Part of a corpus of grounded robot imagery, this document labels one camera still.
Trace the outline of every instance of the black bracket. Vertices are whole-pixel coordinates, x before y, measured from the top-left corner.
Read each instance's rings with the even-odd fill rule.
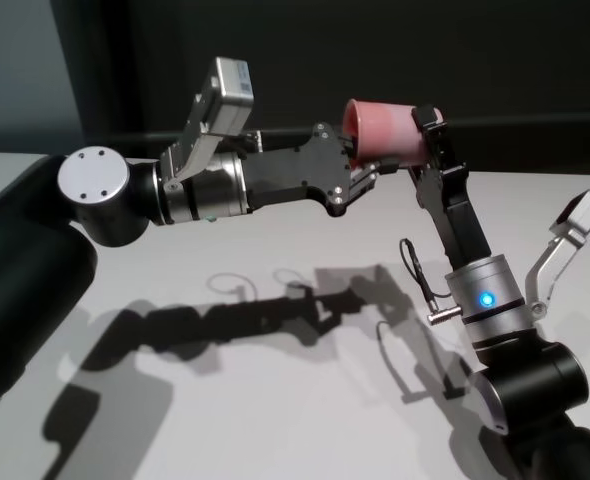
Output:
[[[413,109],[413,120],[429,151],[429,163],[409,169],[420,207],[430,213],[453,270],[490,256],[491,249],[466,191],[468,167],[456,160],[432,106]]]
[[[242,168],[249,208],[312,199],[331,216],[343,215],[378,175],[375,166],[352,169],[351,148],[330,125],[317,123],[301,146],[248,154]]]

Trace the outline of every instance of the metal bolt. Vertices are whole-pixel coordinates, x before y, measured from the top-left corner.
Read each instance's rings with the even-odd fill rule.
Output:
[[[542,318],[546,315],[546,305],[541,302],[537,302],[531,305],[531,312],[533,312],[533,316],[537,318]]]

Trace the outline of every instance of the black cable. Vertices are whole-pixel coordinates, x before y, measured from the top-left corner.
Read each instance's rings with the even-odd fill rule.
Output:
[[[411,261],[413,262],[413,267],[414,267],[415,271],[413,271],[413,269],[411,269],[411,266],[408,263],[408,260],[406,258],[406,254],[404,252],[404,245],[406,245],[406,248],[408,248],[408,253],[411,256]],[[406,267],[406,270],[408,270],[408,273],[410,274],[411,277],[413,277],[413,280],[415,280],[415,282],[417,282],[417,284],[420,286],[420,288],[422,288],[422,292],[424,293],[424,297],[427,297],[427,296],[430,297],[430,295],[432,295],[437,298],[449,298],[451,296],[450,293],[448,293],[448,294],[435,293],[430,288],[430,286],[428,285],[428,281],[426,280],[426,277],[424,277],[424,272],[422,271],[422,267],[421,267],[421,264],[419,263],[419,259],[417,258],[417,255],[415,253],[415,247],[413,246],[413,243],[408,238],[402,238],[399,241],[399,253],[402,256],[402,261],[404,262],[404,266]]]

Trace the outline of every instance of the glowing blue light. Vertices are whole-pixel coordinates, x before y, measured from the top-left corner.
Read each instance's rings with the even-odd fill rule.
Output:
[[[493,295],[491,292],[482,292],[482,294],[479,296],[479,304],[486,308],[492,307],[495,305],[495,295]]]

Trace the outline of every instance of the red cup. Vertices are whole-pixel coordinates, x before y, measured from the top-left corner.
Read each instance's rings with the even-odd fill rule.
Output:
[[[350,100],[344,111],[344,133],[357,138],[358,162],[398,156],[401,167],[422,165],[428,151],[411,115],[413,106]],[[439,121],[442,114],[435,109]]]

